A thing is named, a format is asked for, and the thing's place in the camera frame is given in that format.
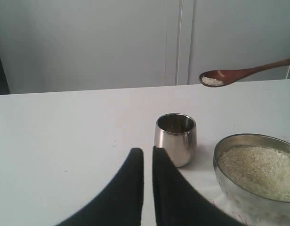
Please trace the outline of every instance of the metal bowl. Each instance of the metal bowl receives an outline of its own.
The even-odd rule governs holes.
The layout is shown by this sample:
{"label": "metal bowl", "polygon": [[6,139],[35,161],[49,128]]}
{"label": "metal bowl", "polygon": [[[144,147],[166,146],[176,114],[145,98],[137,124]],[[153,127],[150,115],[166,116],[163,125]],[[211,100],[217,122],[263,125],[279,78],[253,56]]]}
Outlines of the metal bowl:
{"label": "metal bowl", "polygon": [[260,134],[236,134],[228,136],[216,145],[213,156],[213,167],[222,191],[237,207],[259,218],[284,220],[290,218],[290,202],[272,200],[254,194],[228,178],[218,165],[223,152],[238,146],[262,146],[281,150],[290,154],[290,144],[274,137]]}

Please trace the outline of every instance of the wooden spoon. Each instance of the wooden spoon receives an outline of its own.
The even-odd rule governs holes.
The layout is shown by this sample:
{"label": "wooden spoon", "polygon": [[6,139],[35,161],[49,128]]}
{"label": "wooden spoon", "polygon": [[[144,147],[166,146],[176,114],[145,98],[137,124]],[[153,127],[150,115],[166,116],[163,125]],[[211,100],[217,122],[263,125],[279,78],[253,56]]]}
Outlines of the wooden spoon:
{"label": "wooden spoon", "polygon": [[199,76],[200,82],[204,86],[208,87],[221,87],[221,86],[226,86],[229,84],[232,84],[240,79],[243,79],[245,77],[248,77],[252,74],[265,71],[268,69],[276,68],[276,67],[282,67],[282,66],[287,66],[290,65],[290,58],[281,60],[278,62],[274,62],[271,64],[267,65],[262,65],[259,67],[252,67],[248,69],[241,69],[241,70],[214,70],[214,71],[209,71],[202,73]]}

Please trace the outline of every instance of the white wall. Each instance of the white wall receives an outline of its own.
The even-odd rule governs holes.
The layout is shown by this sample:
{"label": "white wall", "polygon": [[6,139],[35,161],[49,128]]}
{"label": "white wall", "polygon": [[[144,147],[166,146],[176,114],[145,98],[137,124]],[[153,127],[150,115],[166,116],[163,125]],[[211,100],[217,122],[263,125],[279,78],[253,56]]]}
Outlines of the white wall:
{"label": "white wall", "polygon": [[0,0],[11,93],[174,85],[178,13],[176,0]]}
{"label": "white wall", "polygon": [[[216,69],[243,69],[290,57],[290,0],[196,0],[189,83]],[[288,67],[245,80],[285,79]]]}

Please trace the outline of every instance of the stainless steel cup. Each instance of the stainless steel cup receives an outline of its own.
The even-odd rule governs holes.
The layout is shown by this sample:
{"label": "stainless steel cup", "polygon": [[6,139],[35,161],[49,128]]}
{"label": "stainless steel cup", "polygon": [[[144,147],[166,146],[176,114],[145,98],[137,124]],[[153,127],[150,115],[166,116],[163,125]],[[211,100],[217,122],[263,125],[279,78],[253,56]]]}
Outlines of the stainless steel cup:
{"label": "stainless steel cup", "polygon": [[166,150],[176,167],[186,165],[196,149],[196,124],[179,113],[161,116],[155,127],[154,145]]}

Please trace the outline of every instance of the white table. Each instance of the white table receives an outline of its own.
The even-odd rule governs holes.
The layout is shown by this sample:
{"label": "white table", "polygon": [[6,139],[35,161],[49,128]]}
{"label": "white table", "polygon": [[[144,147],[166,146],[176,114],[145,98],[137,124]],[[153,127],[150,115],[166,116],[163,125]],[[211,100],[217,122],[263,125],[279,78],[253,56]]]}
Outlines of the white table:
{"label": "white table", "polygon": [[154,127],[170,112],[197,123],[198,153],[180,171],[239,219],[215,181],[214,146],[235,133],[290,140],[290,80],[0,96],[0,226],[59,223],[105,187],[132,147],[145,158],[142,225],[155,225]]}

